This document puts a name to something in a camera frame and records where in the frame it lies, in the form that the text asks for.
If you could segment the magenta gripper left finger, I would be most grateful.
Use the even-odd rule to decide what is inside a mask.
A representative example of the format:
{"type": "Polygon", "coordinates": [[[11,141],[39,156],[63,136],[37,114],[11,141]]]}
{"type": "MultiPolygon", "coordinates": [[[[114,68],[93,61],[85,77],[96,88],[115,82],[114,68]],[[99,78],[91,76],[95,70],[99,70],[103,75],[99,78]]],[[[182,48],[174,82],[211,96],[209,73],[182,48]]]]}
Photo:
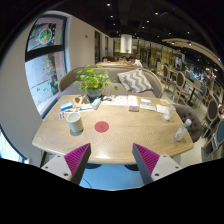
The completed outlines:
{"type": "Polygon", "coordinates": [[[87,143],[61,156],[56,155],[42,169],[79,185],[91,154],[91,144],[87,143]]]}

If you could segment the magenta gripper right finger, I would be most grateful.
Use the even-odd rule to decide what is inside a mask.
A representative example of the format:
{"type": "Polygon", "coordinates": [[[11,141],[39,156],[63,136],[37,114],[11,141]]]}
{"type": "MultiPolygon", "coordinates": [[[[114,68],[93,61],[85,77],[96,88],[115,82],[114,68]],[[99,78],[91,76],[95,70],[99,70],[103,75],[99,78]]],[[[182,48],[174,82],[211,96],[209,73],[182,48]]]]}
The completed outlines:
{"type": "Polygon", "coordinates": [[[132,153],[145,185],[181,170],[181,166],[167,154],[158,155],[134,143],[132,153]]]}

